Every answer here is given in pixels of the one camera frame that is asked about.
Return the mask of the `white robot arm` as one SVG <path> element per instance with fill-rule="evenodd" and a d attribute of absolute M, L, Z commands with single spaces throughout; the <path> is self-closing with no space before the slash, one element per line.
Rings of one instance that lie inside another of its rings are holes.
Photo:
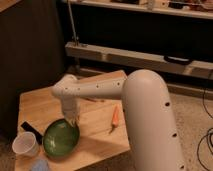
<path fill-rule="evenodd" d="M 67 74 L 52 94 L 72 124 L 79 98 L 120 100 L 136 171 L 186 171 L 168 88 L 156 72 L 140 69 L 127 75 L 118 70 L 84 79 Z"/>

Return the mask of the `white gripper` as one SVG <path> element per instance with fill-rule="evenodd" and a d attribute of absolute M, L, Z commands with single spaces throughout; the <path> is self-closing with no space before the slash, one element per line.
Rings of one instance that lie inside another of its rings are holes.
<path fill-rule="evenodd" d="M 62 113 L 71 126 L 75 126 L 79 120 L 79 105 L 76 99 L 62 101 Z"/>

